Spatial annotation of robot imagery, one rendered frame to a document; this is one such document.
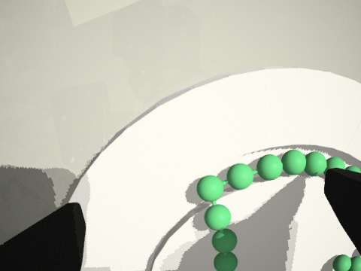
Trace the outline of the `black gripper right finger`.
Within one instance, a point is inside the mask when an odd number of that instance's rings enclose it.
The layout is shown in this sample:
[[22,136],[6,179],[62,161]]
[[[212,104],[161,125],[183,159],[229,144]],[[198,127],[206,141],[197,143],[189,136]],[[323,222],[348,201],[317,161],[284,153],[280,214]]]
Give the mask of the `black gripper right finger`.
[[327,169],[324,193],[340,225],[361,255],[361,172]]

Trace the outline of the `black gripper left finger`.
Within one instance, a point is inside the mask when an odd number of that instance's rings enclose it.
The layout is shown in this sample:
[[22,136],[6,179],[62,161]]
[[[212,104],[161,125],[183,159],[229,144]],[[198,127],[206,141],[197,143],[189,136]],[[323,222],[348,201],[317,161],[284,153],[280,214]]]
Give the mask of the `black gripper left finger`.
[[69,202],[0,245],[0,271],[80,271],[86,223]]

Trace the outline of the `white round board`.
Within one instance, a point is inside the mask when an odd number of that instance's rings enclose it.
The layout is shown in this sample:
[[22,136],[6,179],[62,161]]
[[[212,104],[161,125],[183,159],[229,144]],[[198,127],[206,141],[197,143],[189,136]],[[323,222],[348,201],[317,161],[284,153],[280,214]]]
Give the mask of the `white round board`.
[[[123,127],[69,202],[85,219],[80,271],[217,271],[199,180],[287,151],[339,157],[361,171],[361,84],[331,72],[266,66],[228,72],[163,97]],[[326,176],[284,170],[223,185],[234,271],[335,271],[360,256],[324,193]]]

